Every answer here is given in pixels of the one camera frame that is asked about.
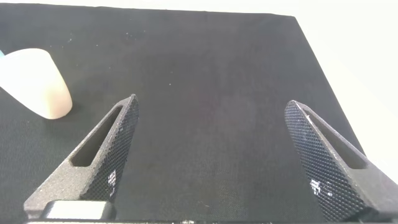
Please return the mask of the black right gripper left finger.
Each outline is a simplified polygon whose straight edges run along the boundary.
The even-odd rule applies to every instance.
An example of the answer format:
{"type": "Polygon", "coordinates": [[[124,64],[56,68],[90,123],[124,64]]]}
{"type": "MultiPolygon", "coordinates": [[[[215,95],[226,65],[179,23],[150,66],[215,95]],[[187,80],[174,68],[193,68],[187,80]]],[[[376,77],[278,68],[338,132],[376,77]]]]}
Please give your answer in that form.
{"type": "Polygon", "coordinates": [[[138,120],[135,94],[116,103],[24,202],[27,216],[38,218],[56,200],[113,202],[138,120]]]}

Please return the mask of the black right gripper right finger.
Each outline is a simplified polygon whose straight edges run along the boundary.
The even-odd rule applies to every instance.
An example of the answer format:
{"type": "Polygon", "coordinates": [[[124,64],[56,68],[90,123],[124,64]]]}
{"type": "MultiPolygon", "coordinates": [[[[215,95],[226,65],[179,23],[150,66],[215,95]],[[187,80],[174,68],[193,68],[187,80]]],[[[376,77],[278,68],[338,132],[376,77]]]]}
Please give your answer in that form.
{"type": "Polygon", "coordinates": [[[359,149],[298,101],[284,119],[326,221],[397,221],[397,184],[359,149]]]}

